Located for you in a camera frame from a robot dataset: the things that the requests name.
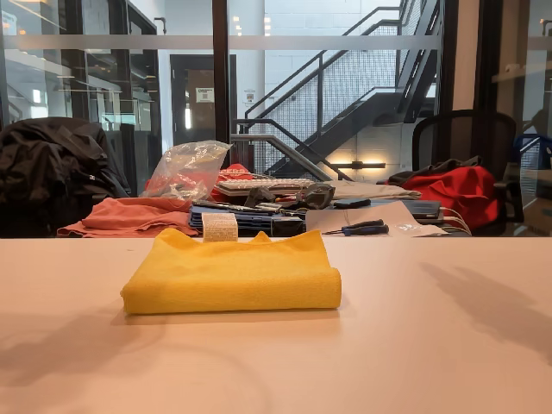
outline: yellow microfiber cloth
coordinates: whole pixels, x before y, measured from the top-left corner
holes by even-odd
[[[134,314],[333,309],[342,282],[319,231],[282,241],[261,232],[247,243],[202,243],[166,229],[121,296]]]

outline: pink cloth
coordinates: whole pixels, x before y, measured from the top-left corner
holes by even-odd
[[[81,222],[59,229],[58,236],[155,237],[168,228],[197,235],[188,226],[189,209],[189,201],[175,198],[106,198]]]

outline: table surface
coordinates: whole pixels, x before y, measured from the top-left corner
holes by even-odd
[[[0,241],[0,412],[552,412],[552,240],[325,243],[339,310],[125,317],[151,239]]]

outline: plastic bag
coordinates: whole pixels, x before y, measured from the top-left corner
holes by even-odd
[[[141,197],[207,198],[230,147],[219,141],[200,141],[169,148]]]

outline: black chair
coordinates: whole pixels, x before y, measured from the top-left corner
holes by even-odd
[[[494,223],[474,234],[501,235],[507,222],[524,221],[519,180],[504,180],[516,133],[516,122],[496,112],[456,110],[427,118],[414,129],[412,169],[417,171],[438,162],[469,160],[479,155],[481,165],[496,179],[496,195],[505,207]]]

